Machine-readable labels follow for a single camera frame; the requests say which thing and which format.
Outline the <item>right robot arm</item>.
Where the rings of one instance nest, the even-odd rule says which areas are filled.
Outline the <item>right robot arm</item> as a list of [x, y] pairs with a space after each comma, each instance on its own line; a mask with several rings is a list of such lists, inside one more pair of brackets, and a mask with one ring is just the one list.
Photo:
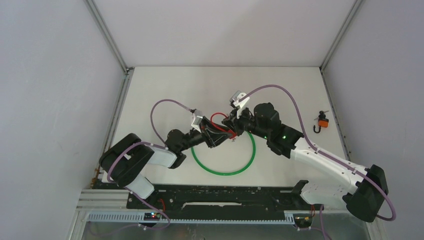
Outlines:
[[320, 148], [306, 134], [283, 124], [271, 103], [258, 104], [253, 111], [235, 108], [222, 124], [238, 136], [248, 132], [263, 138], [275, 154], [307, 164], [330, 178], [325, 184], [299, 181], [298, 189], [290, 196], [295, 208], [323, 204], [347, 209], [364, 222], [378, 218], [389, 192], [381, 167], [365, 167]]

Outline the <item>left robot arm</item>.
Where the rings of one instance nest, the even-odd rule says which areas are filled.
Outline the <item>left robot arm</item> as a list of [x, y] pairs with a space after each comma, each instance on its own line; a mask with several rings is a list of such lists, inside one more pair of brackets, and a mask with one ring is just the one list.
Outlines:
[[154, 185], [141, 174], [146, 165], [175, 169], [186, 159], [185, 150], [202, 143], [214, 148], [235, 136], [231, 128], [202, 117], [199, 124], [187, 133], [171, 130], [163, 146], [143, 141], [130, 133], [103, 153], [98, 163], [107, 173], [109, 182], [138, 196], [145, 208], [153, 208], [158, 202], [158, 194], [154, 192]]

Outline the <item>green cable lock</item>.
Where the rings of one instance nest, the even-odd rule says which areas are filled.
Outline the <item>green cable lock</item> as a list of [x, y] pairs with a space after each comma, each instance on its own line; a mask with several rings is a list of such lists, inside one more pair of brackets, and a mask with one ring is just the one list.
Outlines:
[[234, 171], [227, 171], [227, 172], [222, 172], [222, 171], [217, 171], [214, 169], [211, 169], [209, 167], [207, 167], [206, 165], [204, 165], [201, 160], [198, 158], [195, 148], [191, 147], [190, 151], [191, 154], [195, 160], [195, 162], [206, 172], [216, 175], [216, 176], [234, 176], [234, 175], [239, 175], [241, 173], [243, 173], [244, 171], [246, 171], [254, 162], [255, 157], [256, 157], [256, 153], [257, 153], [257, 145], [256, 145], [256, 141], [253, 137], [253, 135], [251, 133], [248, 133], [249, 139], [251, 141], [251, 145], [252, 145], [252, 153], [250, 156], [249, 161], [246, 163], [246, 165], [244, 165], [243, 167], [241, 167], [240, 169], [234, 170]]

